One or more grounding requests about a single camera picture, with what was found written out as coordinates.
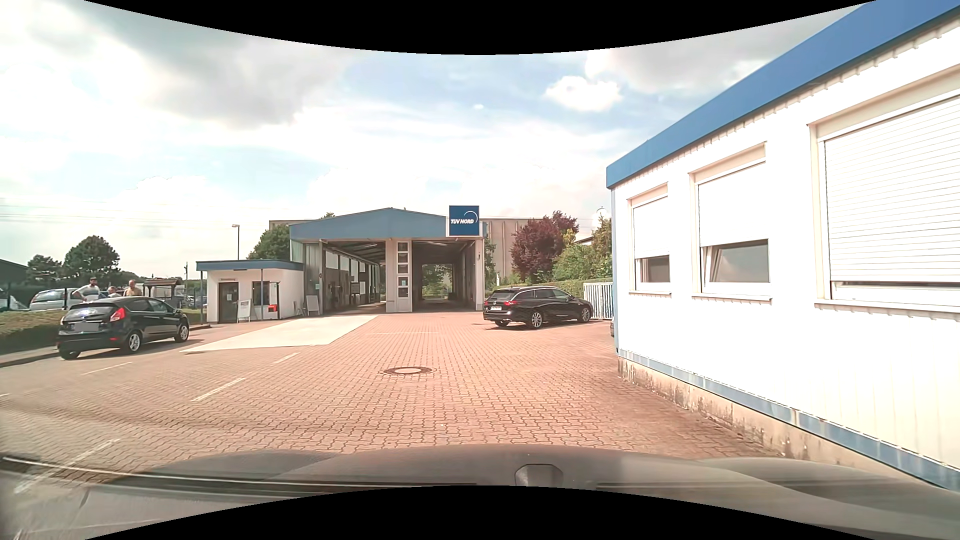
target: white fence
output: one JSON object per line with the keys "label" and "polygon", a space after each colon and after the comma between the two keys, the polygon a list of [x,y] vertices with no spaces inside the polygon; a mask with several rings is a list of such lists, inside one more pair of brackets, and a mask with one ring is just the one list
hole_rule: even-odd
{"label": "white fence", "polygon": [[613,319],[613,282],[584,283],[584,300],[593,304],[594,319]]}

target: tüv nord sign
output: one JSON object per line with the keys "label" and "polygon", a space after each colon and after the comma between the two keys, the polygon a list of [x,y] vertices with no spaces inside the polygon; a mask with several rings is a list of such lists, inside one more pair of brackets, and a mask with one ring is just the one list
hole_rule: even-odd
{"label": "t\u00fcv nord sign", "polygon": [[450,207],[447,236],[480,236],[480,207]]}

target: parking line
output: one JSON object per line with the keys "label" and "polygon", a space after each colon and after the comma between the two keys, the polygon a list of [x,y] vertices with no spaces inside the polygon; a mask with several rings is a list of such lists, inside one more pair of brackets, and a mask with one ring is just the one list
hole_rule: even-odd
{"label": "parking line", "polygon": [[192,399],[192,400],[190,400],[190,401],[191,401],[191,402],[203,401],[203,400],[205,400],[206,398],[209,398],[210,396],[212,396],[213,394],[216,394],[217,392],[219,392],[219,391],[221,391],[221,390],[226,390],[227,388],[230,388],[231,386],[233,386],[233,385],[236,384],[237,382],[240,382],[241,380],[244,380],[244,379],[246,379],[246,377],[241,377],[240,379],[231,380],[231,381],[228,382],[227,384],[224,384],[223,386],[214,388],[214,389],[210,390],[209,392],[203,394],[202,396],[197,396],[196,398],[194,398],[194,399]]}
{"label": "parking line", "polygon": [[292,358],[292,357],[294,357],[294,356],[296,356],[296,355],[299,355],[299,354],[300,354],[300,353],[291,353],[290,355],[284,356],[283,358],[277,360],[276,362],[274,362],[274,364],[279,364],[279,363],[282,362],[283,360],[289,360],[290,358]]}
{"label": "parking line", "polygon": [[132,364],[132,363],[133,363],[133,362],[124,362],[124,363],[122,363],[122,364],[117,364],[117,365],[114,365],[114,366],[102,367],[102,368],[100,368],[100,369],[95,369],[95,370],[93,370],[93,371],[88,371],[88,372],[86,372],[86,373],[81,373],[81,375],[90,375],[91,373],[97,373],[98,371],[104,371],[104,370],[107,370],[107,369],[113,369],[113,368],[115,368],[115,367],[125,366],[125,365],[127,365],[127,364]]}
{"label": "parking line", "polygon": [[64,464],[63,464],[62,466],[60,466],[59,468],[51,468],[50,470],[48,470],[46,473],[43,473],[42,475],[37,475],[37,476],[33,477],[32,479],[24,480],[24,481],[18,483],[18,484],[16,485],[16,487],[14,487],[13,493],[19,495],[19,494],[21,494],[21,493],[29,490],[30,488],[34,487],[34,485],[36,485],[38,482],[50,478],[51,476],[53,476],[54,474],[57,473],[57,470],[59,470],[59,469],[68,469],[68,468],[70,468],[71,466],[76,465],[77,462],[80,461],[81,459],[86,459],[86,458],[90,457],[91,455],[100,452],[100,451],[103,450],[104,448],[112,445],[113,443],[115,443],[115,442],[117,442],[117,441],[119,441],[119,440],[120,440],[120,439],[110,439],[109,441],[107,441],[107,442],[105,442],[105,443],[102,443],[102,444],[100,444],[100,445],[98,445],[98,446],[96,446],[96,447],[94,447],[94,448],[92,448],[92,449],[90,449],[90,450],[82,453],[82,454],[78,454],[76,457],[74,457],[73,459],[71,459],[69,462],[64,463]]}

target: manhole cover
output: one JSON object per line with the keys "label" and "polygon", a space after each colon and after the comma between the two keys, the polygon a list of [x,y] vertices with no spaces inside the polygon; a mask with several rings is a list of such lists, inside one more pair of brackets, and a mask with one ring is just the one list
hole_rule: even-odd
{"label": "manhole cover", "polygon": [[430,373],[431,371],[433,370],[428,367],[403,366],[385,369],[383,370],[383,373],[386,373],[387,375],[423,375],[424,373]]}

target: window shutter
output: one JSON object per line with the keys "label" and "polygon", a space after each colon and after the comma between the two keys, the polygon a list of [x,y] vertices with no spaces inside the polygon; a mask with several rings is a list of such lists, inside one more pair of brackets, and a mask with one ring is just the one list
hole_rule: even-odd
{"label": "window shutter", "polygon": [[634,258],[669,253],[667,198],[662,197],[634,208]]}
{"label": "window shutter", "polygon": [[960,282],[960,98],[823,152],[832,281]]}
{"label": "window shutter", "polygon": [[769,237],[772,202],[766,170],[759,163],[697,186],[701,246]]}

